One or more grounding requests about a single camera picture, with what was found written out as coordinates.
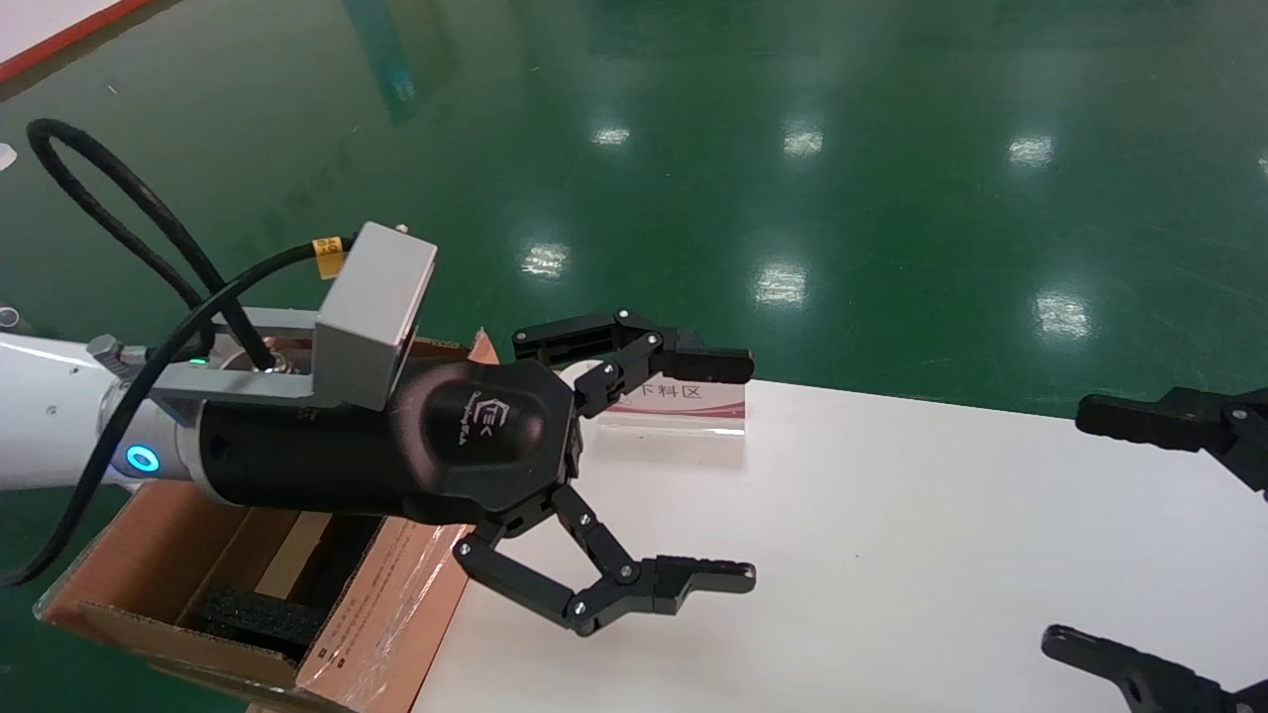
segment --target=white tabletop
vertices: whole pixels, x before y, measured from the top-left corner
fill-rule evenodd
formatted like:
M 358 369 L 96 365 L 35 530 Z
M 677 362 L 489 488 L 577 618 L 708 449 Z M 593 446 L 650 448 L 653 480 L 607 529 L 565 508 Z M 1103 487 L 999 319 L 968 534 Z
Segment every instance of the white tabletop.
M 751 561 L 748 595 L 591 638 L 472 584 L 416 713 L 1123 713 L 1063 623 L 1229 690 L 1268 677 L 1268 505 L 1210 457 L 1071 422 L 754 382 L 743 439 L 588 424 L 577 490 L 635 558 Z M 579 589 L 552 521 L 503 552 Z

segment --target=cardboard box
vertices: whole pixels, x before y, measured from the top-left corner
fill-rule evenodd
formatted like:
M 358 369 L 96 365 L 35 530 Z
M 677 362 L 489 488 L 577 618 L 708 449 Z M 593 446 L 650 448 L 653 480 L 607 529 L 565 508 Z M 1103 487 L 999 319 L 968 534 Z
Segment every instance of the cardboard box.
M 469 353 L 420 340 L 413 354 L 497 363 L 483 331 Z M 186 628 L 212 585 L 289 591 L 325 523 L 216 504 L 191 483 L 152 482 L 49 590 L 38 614 L 273 710 L 404 713 L 467 585 L 450 554 L 465 525 L 384 519 L 302 661 Z

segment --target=gripper logo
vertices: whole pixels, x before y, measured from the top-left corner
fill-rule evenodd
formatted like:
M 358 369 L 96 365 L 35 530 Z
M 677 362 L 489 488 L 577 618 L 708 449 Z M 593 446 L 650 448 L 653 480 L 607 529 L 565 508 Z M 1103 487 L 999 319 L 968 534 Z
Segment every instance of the gripper logo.
M 477 402 L 476 400 L 483 395 L 481 391 L 473 391 L 472 397 L 467 400 L 467 407 L 463 409 L 463 422 L 462 428 L 458 430 L 458 445 L 467 445 L 467 440 L 472 433 L 472 414 L 474 412 L 474 422 L 479 428 L 479 435 L 491 436 L 493 433 L 506 425 L 506 416 L 511 412 L 511 407 L 497 398 L 486 398 L 484 401 Z

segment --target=green epoxy floor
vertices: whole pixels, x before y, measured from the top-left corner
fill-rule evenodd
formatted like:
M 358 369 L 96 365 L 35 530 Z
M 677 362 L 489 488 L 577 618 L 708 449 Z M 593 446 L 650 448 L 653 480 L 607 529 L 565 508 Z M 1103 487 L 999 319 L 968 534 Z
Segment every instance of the green epoxy floor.
M 153 341 L 184 311 L 25 150 L 52 115 L 224 273 L 407 223 L 441 246 L 431 336 L 505 349 L 629 307 L 775 381 L 1055 416 L 1090 391 L 1249 389 L 1265 33 L 1258 0 L 180 3 L 0 86 L 0 301 L 77 340 Z M 297 268 L 249 303 L 323 287 Z M 65 499 L 0 494 L 5 566 Z M 240 708 L 37 627 L 39 591 L 0 591 L 0 709 Z

